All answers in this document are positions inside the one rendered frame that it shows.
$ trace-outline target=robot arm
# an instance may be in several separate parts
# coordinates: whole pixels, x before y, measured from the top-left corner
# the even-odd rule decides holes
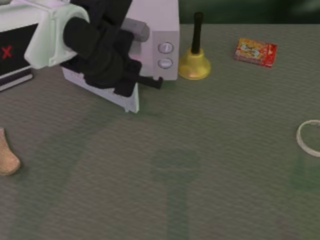
[[[140,76],[142,64],[129,57],[135,34],[121,27],[131,3],[12,0],[0,7],[0,43],[8,38],[24,42],[15,51],[25,51],[34,69],[61,65],[84,74],[88,85],[114,88],[124,97],[132,95],[136,83],[160,89],[163,79]]]

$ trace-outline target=wooden spoon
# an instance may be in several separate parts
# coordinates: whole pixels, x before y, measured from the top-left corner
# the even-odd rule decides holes
[[[0,128],[0,175],[14,174],[21,166],[19,158],[10,150],[5,129]]]

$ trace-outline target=red x mark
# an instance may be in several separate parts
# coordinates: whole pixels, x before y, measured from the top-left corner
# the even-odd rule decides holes
[[[12,46],[9,45],[7,47],[1,47],[2,51],[3,51],[3,55],[2,55],[2,59],[6,59],[6,58],[11,58],[12,55],[10,53]]]

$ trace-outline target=roll of tape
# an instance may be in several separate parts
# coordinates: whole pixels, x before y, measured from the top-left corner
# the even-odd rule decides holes
[[[298,131],[296,132],[296,141],[298,143],[298,145],[308,154],[320,158],[320,151],[316,151],[310,147],[308,147],[305,142],[303,141],[302,137],[301,137],[301,130],[306,126],[306,125],[313,125],[313,126],[320,126],[320,120],[309,120],[309,121],[305,121],[304,123],[302,123],[299,128]]]

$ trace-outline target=gray table surface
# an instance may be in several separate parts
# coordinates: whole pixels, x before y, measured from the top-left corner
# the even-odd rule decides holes
[[[240,37],[277,44],[274,67],[233,60]],[[191,38],[183,25],[181,53]],[[295,140],[320,118],[319,39],[318,25],[205,25],[211,75],[140,87],[138,115],[59,67],[2,92],[23,168],[0,178],[0,240],[319,239],[320,162]]]

